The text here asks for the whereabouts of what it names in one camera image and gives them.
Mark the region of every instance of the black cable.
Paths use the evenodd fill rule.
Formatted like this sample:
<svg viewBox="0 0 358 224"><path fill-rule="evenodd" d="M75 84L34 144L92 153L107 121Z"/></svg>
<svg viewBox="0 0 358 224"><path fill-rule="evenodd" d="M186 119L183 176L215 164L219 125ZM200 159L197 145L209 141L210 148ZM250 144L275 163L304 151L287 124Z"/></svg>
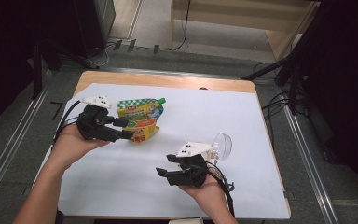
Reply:
<svg viewBox="0 0 358 224"><path fill-rule="evenodd" d="M68 122L69 120L72 120L72 119L78 119L78 117L74 117L74 118L68 119L66 122Z"/></svg>
<svg viewBox="0 0 358 224"><path fill-rule="evenodd" d="M180 20L180 26L181 26L181 28L182 28L183 33L185 33L186 30L185 30L185 26L183 25L183 20ZM187 49L188 49L188 43L186 43L185 51L186 51Z"/></svg>
<svg viewBox="0 0 358 224"><path fill-rule="evenodd" d="M113 47L114 45L116 44L116 42L111 42L111 41L108 41L106 42L106 45L103 49L101 50L98 50L98 52L94 53L92 56L89 56L89 57L82 57L82 60L83 61L88 61L89 63L92 63L94 64L96 67L96 69L99 69L101 66L104 66L104 65L107 65L109 63L109 60L110 60L110 57L107 53L107 50L111 47ZM97 56L97 54L101 53L102 51L104 51L105 55L106 55L106 60L104 63L95 63L94 61L92 61L91 59L95 56ZM62 55L60 57L61 60L68 60L68 61L72 61L73 59L71 59L70 57L65 57L64 55Z"/></svg>
<svg viewBox="0 0 358 224"><path fill-rule="evenodd" d="M261 109L262 110L265 110L267 109L268 110L268 113L267 115L264 117L264 120L265 121L268 121L268 125L269 125L269 134L270 134L270 140L271 140L271 145L272 145L272 150L275 151L275 136L274 136L274 131L273 131L273 128L272 128L272 121L271 121L271 117L277 113L279 113L286 105L288 105L289 103L289 99L287 98L284 98L284 99L281 99L281 100L277 100L274 102L274 100L283 95L283 94L286 94L286 93L289 93L290 91L282 91L280 93L278 93L277 95L275 95L270 101L269 101L269 104L268 105L265 105L265 106L262 106ZM301 93L301 92L296 92L296 95L305 95L304 93ZM296 100L295 103L296 105L300 105L301 102L301 99L299 100Z"/></svg>
<svg viewBox="0 0 358 224"><path fill-rule="evenodd" d="M252 73L251 75L240 77L240 79L241 80L253 80L255 78L265 75L268 72L275 71L275 69L280 68L286 62L287 62L287 57L277 61L276 63L272 63L271 65L255 72L255 73Z"/></svg>
<svg viewBox="0 0 358 224"><path fill-rule="evenodd" d="M257 68L261 64L267 64L267 63L257 63L253 66L252 71L255 73L255 68Z"/></svg>
<svg viewBox="0 0 358 224"><path fill-rule="evenodd" d="M66 123L65 125L62 126L62 130L63 130L66 126L72 125L72 124L74 124L74 123L76 123L76 121L72 121L72 122L70 122L70 123Z"/></svg>
<svg viewBox="0 0 358 224"><path fill-rule="evenodd" d="M167 50L177 50L177 49L181 48L186 42L186 39L187 39L188 12L190 11L190 3L191 3L191 0L188 0L188 2L187 2L187 13L186 13L186 22L185 22L185 38L183 39L183 42L179 47L176 47L174 49L167 49Z"/></svg>
<svg viewBox="0 0 358 224"><path fill-rule="evenodd" d="M77 106L78 104L80 104L80 101L76 101L74 102L71 107L69 107L69 109L66 111L65 115L62 117L61 119L61 122L57 128L57 131L54 135L54 138L53 138L53 146L54 144L56 143L58 137L60 136L60 133L62 131L62 129L66 126L64 126L64 123L66 122L66 118L68 118L69 114L72 112L72 110L75 108L75 106Z"/></svg>
<svg viewBox="0 0 358 224"><path fill-rule="evenodd" d="M206 161L206 163L212 165L212 167L215 169L215 171L217 170L217 172L222 176L222 178L224 179L225 187L228 189L228 191L232 191L235 189L234 183L229 184L227 182L226 177L223 175L223 172L215 164L208 162L208 161Z"/></svg>

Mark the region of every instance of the table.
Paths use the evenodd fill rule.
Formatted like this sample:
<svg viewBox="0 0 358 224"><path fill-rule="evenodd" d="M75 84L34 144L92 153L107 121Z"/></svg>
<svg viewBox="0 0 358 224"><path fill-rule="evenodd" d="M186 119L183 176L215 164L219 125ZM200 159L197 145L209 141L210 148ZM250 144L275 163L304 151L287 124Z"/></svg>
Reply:
<svg viewBox="0 0 358 224"><path fill-rule="evenodd" d="M217 165L236 186L231 192L236 217L290 217L252 82L88 71L66 109L82 96L100 94L109 98L111 116L117 115L114 102L118 100L165 97L167 103L158 120L160 130L151 139L139 146L117 140L91 151L66 171L59 201L66 216L206 217L193 199L158 176L156 167L177 170L177 165L167 161L167 154L175 154L185 141L212 143L222 132L231 137L233 148L227 160ZM78 105L68 119L83 108Z"/></svg>
<svg viewBox="0 0 358 224"><path fill-rule="evenodd" d="M192 0L188 20L266 30L279 61L296 36L308 27L316 7L316 2L303 0ZM170 47L173 20L185 20L186 11L186 1L172 0Z"/></svg>

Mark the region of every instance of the gray floor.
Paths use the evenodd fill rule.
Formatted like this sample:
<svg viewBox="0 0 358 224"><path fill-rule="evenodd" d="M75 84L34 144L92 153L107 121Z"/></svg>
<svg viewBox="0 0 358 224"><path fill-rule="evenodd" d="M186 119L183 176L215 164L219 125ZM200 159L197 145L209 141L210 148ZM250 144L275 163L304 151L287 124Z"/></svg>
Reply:
<svg viewBox="0 0 358 224"><path fill-rule="evenodd" d="M212 54L215 53L203 52L196 54L197 52L161 51L158 54L153 54L152 49L136 48L133 52L127 52L127 47L122 46L119 50L110 49L107 51L110 60L105 66L102 66L101 70L117 71L118 68L127 68L142 69L142 71L175 72L176 75L181 76L237 79L238 76L251 74L254 66L260 62L265 62L264 59L267 62L270 60L259 56L254 57L249 52L243 58L225 55L213 56ZM32 186L34 177L51 143L52 135L59 122L59 119L52 119L58 106L51 102L65 103L69 100L81 73L84 71L78 64L70 60L63 58L62 61L63 67L60 72L50 72L45 76L45 85L49 85L44 94L43 102L0 181L0 223L10 223L20 209L26 197L26 192ZM106 62L106 57L102 52L92 58L92 61L103 63ZM262 66L264 64L257 66L256 69L260 69ZM274 77L275 74L271 72L255 80L261 105L267 105L272 97L278 93L278 88L273 84ZM15 132L17 124L21 121L21 117L31 103L32 90L33 86L30 85L0 117L0 155L4 152L10 136ZM310 121L303 116L297 116L297 119L307 140L315 166L333 203L338 221L340 223L358 223L357 174L345 165L333 165L324 161L320 143L311 128ZM265 223L325 223L309 174L284 110L272 117L272 127L275 139L275 155L283 185L290 196L289 203L292 216L289 220L267 220ZM92 220L84 218L68 218L65 220L65 223L90 224L92 222ZM240 220L240 223L260 222L261 220Z"/></svg>

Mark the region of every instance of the colorful snack pouch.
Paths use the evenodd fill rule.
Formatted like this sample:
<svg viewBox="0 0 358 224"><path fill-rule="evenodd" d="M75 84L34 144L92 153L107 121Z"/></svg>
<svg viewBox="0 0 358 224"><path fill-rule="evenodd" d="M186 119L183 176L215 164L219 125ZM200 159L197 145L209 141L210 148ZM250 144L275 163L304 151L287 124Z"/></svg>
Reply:
<svg viewBox="0 0 358 224"><path fill-rule="evenodd" d="M164 103L164 98L123 100L118 102L118 116L126 118L129 121L124 130L135 132L131 139L132 142L140 144L159 130L159 126L156 123L164 111L162 106Z"/></svg>

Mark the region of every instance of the metal rail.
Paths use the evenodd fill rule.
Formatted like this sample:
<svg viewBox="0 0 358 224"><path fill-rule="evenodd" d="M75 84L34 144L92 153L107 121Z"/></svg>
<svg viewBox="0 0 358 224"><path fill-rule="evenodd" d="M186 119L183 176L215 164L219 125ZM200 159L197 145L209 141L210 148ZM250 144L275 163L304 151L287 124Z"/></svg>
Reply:
<svg viewBox="0 0 358 224"><path fill-rule="evenodd" d="M36 115L39 107L42 105L43 100L45 99L48 86L52 80L51 72L47 71L44 80L46 83L45 87L37 96L37 98L34 99L28 106L24 116L22 117L14 133L11 135L4 151L0 156L0 182L8 166L10 165L11 161L14 158L14 155L16 154L17 149L19 148L22 138L27 133L28 128L30 127L32 121L34 120L34 116Z"/></svg>
<svg viewBox="0 0 358 224"><path fill-rule="evenodd" d="M316 199L319 203L319 206L321 207L324 220L328 224L338 224L339 222L336 213L334 212L330 197L327 194L324 183L319 176L316 165L313 162L312 156L310 155L310 150L307 146L304 135L301 132L297 117L292 114L288 105L284 107L284 112L286 114L287 120L289 121L290 128L292 129L293 136L296 139L301 158L307 170L308 177L310 178L310 183L312 184Z"/></svg>

